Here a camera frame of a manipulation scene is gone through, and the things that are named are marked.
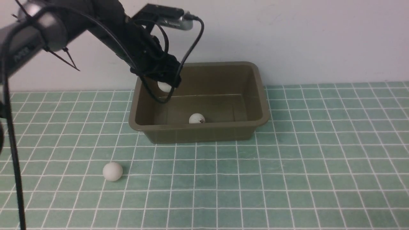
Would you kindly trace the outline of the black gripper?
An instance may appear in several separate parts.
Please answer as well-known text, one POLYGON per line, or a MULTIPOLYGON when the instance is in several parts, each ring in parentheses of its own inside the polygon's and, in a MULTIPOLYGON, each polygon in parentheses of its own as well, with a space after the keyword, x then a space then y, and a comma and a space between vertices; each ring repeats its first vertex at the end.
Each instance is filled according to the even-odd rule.
POLYGON ((159 40, 146 28, 129 19, 121 19, 118 21, 118 39, 130 58, 122 49, 118 50, 118 56, 129 64, 134 74, 179 87, 181 77, 177 71, 180 63, 162 49, 159 40))

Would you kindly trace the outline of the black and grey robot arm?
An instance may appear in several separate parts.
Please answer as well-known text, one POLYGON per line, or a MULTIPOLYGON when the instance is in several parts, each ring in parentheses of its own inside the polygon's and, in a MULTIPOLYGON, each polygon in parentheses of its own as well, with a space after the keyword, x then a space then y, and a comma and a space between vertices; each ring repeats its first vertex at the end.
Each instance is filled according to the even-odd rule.
POLYGON ((181 64, 151 35, 154 25, 183 10, 145 5, 133 17, 118 0, 28 0, 19 7, 16 22, 1 29, 1 78, 9 78, 40 50, 55 54, 85 31, 89 31, 140 78, 178 87, 181 64))

